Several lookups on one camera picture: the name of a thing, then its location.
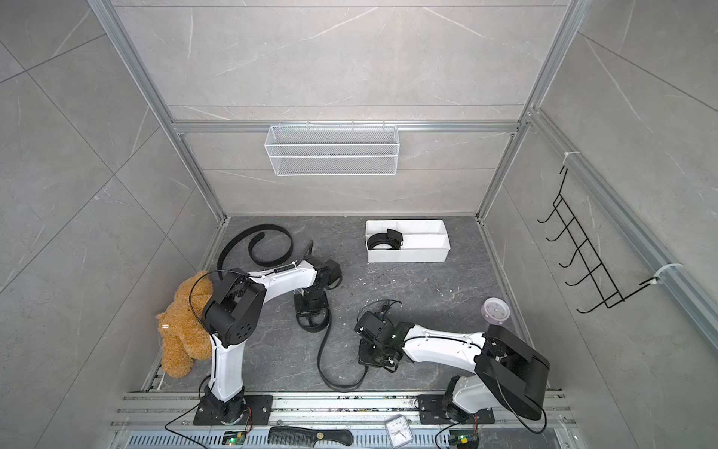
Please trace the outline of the long black leather belt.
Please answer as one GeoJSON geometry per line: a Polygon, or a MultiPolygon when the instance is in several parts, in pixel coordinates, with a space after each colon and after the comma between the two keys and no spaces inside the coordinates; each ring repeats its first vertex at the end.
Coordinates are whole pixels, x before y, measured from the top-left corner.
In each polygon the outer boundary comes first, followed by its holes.
{"type": "Polygon", "coordinates": [[[400,250],[403,245],[403,234],[398,230],[388,228],[383,233],[376,233],[371,235],[366,242],[366,248],[369,251],[384,249],[384,250],[400,250]]]}

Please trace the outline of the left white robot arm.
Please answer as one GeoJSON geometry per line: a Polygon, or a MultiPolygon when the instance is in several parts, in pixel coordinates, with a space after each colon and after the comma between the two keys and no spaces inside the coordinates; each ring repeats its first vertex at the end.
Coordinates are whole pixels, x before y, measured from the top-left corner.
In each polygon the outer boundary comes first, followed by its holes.
{"type": "Polygon", "coordinates": [[[211,335],[211,395],[222,403],[241,396],[245,344],[256,331],[267,302],[295,291],[324,300],[327,287],[341,277],[337,262],[322,262],[314,256],[266,271],[230,269],[224,273],[202,312],[211,335]]]}

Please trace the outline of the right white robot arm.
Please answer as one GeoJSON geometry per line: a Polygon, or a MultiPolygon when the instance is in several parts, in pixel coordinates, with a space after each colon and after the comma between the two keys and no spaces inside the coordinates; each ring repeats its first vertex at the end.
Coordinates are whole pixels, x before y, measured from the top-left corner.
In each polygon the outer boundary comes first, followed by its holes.
{"type": "Polygon", "coordinates": [[[463,370],[454,376],[439,404],[440,420],[465,422],[502,407],[520,422],[547,418],[543,403],[550,362],[506,327],[452,333],[418,324],[393,324],[381,312],[365,312],[355,325],[359,363],[395,372],[398,363],[432,363],[463,370]]]}

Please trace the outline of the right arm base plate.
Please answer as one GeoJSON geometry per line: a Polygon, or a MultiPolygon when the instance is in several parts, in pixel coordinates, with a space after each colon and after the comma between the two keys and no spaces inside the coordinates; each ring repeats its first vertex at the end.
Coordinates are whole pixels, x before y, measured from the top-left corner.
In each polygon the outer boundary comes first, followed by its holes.
{"type": "Polygon", "coordinates": [[[482,409],[477,413],[467,413],[455,406],[446,395],[419,395],[415,405],[420,415],[420,422],[430,424],[495,424],[492,409],[482,409]]]}

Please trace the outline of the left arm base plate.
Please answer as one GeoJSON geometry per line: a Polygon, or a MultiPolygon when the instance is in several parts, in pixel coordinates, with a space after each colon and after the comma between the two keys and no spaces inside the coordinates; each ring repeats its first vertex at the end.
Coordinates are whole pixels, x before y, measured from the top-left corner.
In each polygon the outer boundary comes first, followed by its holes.
{"type": "Polygon", "coordinates": [[[272,411],[273,396],[250,395],[222,402],[209,394],[199,404],[195,426],[267,426],[272,411]]]}

